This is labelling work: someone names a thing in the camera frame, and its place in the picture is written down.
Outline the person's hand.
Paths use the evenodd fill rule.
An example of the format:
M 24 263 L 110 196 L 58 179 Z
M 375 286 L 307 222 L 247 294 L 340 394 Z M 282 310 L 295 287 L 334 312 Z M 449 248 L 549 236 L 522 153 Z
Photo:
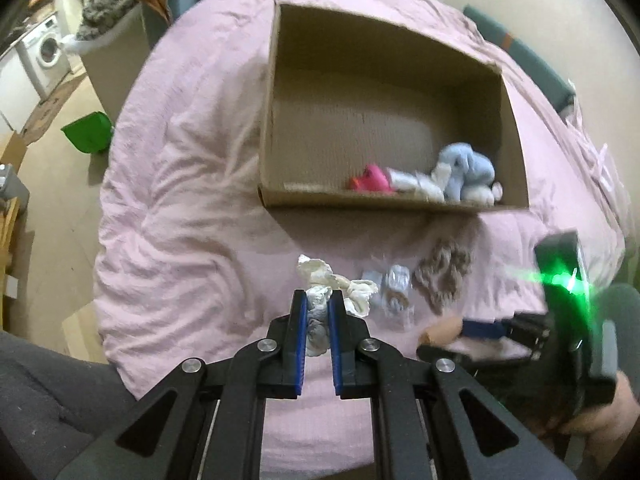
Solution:
M 587 439 L 599 479 L 639 478 L 639 401 L 623 372 L 617 373 L 610 404 L 581 412 L 561 426 L 560 433 Z

